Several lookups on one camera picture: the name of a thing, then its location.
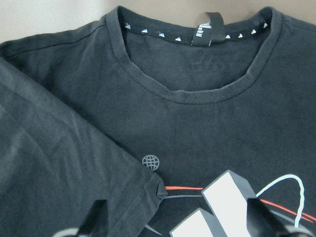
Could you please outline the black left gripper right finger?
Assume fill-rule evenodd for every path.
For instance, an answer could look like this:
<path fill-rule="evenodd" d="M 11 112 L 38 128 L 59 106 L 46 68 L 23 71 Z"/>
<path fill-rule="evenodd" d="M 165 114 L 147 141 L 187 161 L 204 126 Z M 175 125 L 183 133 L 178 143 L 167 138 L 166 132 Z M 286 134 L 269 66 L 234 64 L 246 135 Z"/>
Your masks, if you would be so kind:
<path fill-rule="evenodd" d="M 289 231 L 258 198 L 247 199 L 246 227 L 251 237 L 288 237 Z"/>

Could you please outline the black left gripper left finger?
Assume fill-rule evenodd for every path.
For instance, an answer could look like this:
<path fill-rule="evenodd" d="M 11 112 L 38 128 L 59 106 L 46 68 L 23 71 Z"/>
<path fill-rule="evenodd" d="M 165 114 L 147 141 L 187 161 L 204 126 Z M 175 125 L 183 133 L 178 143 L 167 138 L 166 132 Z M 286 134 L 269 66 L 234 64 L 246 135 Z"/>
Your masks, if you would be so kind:
<path fill-rule="evenodd" d="M 106 237 L 108 227 L 107 201 L 105 199 L 96 200 L 78 230 L 78 237 Z"/>

